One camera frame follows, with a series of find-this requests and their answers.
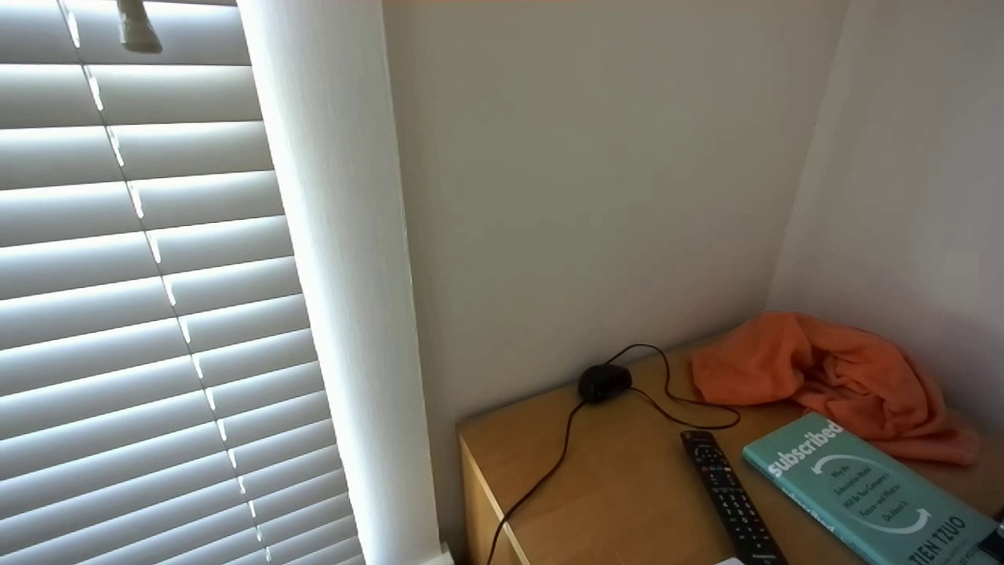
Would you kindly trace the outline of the light wooden cabinet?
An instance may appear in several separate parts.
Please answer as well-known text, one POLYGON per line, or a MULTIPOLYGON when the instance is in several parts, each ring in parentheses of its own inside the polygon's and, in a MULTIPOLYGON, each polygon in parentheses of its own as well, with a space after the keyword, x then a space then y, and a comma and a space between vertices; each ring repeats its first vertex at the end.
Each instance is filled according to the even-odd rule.
POLYGON ((680 430, 716 422, 740 482, 789 565, 856 565, 827 527, 763 479, 740 447, 804 413, 728 413, 697 401, 692 349, 625 355, 635 390, 582 405, 559 386, 460 427, 472 565, 722 565, 734 556, 680 430))

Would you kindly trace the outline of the teal paperback book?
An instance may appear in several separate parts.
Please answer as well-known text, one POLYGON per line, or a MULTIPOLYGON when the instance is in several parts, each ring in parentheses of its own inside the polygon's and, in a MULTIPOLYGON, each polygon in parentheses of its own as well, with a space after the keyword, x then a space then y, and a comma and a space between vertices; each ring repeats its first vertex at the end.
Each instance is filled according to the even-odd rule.
POLYGON ((865 565, 997 565, 980 543, 1002 529, 824 413, 743 444, 743 462, 865 565))

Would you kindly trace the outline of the white venetian window blind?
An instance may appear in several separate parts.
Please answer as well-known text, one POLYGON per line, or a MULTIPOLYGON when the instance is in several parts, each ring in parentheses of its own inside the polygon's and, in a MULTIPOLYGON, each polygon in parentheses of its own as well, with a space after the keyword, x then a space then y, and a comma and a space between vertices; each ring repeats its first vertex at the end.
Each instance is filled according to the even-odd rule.
POLYGON ((0 565, 363 565, 237 0, 0 0, 0 565))

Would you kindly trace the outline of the black TV remote control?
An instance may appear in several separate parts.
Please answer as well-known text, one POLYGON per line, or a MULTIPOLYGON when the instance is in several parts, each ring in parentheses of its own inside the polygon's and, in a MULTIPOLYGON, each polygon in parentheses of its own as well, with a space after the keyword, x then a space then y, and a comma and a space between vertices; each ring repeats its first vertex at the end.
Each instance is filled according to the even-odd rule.
POLYGON ((724 524, 734 556, 743 565, 789 565, 720 438, 707 430, 685 430, 680 441, 724 524))

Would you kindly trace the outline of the white window frame post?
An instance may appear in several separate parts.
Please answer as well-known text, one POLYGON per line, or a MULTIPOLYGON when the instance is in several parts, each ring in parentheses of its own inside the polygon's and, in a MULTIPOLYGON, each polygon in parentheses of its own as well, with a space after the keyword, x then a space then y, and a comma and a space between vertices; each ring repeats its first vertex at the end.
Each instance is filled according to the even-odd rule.
POLYGON ((384 0, 238 0, 369 565, 440 529, 384 0))

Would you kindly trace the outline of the small black puck device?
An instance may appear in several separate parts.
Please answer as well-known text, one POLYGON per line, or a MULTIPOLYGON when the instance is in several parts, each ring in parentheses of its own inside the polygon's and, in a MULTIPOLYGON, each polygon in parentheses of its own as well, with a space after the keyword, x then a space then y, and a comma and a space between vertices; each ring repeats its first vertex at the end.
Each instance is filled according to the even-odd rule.
POLYGON ((592 365, 577 379, 577 396, 586 405, 602 405, 630 390, 630 369, 618 365, 592 365))

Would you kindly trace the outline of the orange crumpled cloth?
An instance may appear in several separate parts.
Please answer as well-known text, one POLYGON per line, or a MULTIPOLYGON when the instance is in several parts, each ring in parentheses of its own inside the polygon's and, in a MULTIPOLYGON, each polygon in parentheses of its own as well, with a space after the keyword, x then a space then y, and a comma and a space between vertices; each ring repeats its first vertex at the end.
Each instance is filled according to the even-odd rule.
POLYGON ((692 355, 708 405, 796 401, 882 450, 911 462, 972 463, 980 436, 940 381, 890 339, 806 314, 760 314, 692 355))

